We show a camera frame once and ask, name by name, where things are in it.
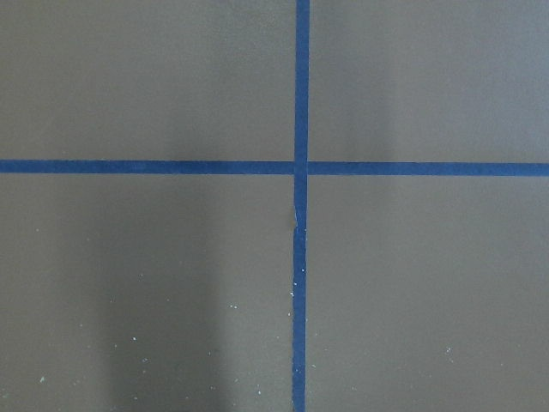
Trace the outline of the vertical blue tape strip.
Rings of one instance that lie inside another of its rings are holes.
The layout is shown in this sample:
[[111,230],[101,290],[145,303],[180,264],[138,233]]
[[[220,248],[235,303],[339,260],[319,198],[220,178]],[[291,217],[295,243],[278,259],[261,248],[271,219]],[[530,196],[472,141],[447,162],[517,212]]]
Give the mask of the vertical blue tape strip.
[[294,411],[305,411],[310,3],[296,2],[293,161],[293,359]]

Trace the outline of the horizontal blue tape strip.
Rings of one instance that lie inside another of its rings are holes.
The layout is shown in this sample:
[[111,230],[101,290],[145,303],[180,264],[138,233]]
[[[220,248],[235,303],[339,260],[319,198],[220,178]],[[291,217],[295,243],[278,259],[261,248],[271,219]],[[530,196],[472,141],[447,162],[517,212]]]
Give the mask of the horizontal blue tape strip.
[[2,160],[2,173],[546,177],[546,163]]

